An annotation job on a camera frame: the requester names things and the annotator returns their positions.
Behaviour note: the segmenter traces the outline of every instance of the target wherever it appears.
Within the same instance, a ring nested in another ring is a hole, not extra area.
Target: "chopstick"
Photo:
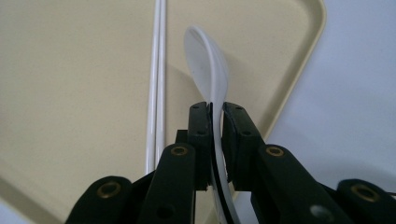
[[[159,154],[157,157],[159,160],[164,145],[165,6],[166,2],[164,0],[156,0],[152,32],[151,70],[148,92],[148,123],[145,167],[146,174],[152,172],[155,169],[156,146],[161,148],[161,150],[157,149],[157,154]]]

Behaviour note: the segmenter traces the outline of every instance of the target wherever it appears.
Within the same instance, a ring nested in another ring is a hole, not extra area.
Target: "beige tray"
[[[95,180],[144,174],[154,1],[0,3],[0,196],[35,222],[65,221]],[[230,67],[227,101],[265,137],[325,22],[320,0],[169,1],[166,143],[203,101],[183,35],[203,27]],[[211,209],[197,198],[197,222]]]

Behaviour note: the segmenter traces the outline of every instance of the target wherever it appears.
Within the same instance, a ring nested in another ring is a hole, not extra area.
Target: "plastic spoon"
[[[218,219],[221,223],[227,223],[229,219],[225,214],[228,214],[231,216],[233,223],[239,223],[239,218],[233,205],[233,198],[228,187],[221,149],[220,119],[222,105],[228,89],[227,63],[216,42],[197,26],[191,26],[187,29],[184,36],[184,50],[195,85],[204,96],[206,102],[213,103],[212,122],[218,170],[212,169],[212,185],[215,193]],[[215,172],[219,172],[219,183],[215,181]],[[222,195],[219,194],[219,189],[222,189]],[[222,208],[220,197],[224,197],[228,211]]]

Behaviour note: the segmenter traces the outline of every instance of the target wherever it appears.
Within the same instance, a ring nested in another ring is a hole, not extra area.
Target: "pair of chopsticks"
[[[156,0],[148,93],[146,174],[158,164],[165,139],[165,19],[166,0]]]

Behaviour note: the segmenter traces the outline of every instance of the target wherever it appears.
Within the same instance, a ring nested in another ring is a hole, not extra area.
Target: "spoon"
[[[218,219],[221,223],[227,223],[227,221],[239,223],[233,205],[233,197],[228,187],[221,148],[220,121],[222,106],[228,90],[227,63],[216,42],[197,26],[191,26],[187,29],[184,35],[184,50],[195,85],[206,102],[213,103],[212,123],[218,170],[214,170],[214,164],[212,164],[212,185]],[[219,174],[219,182],[215,180],[216,172]],[[226,207],[221,206],[220,197],[225,200]],[[225,214],[229,214],[232,220],[227,218],[228,216],[226,217]]]

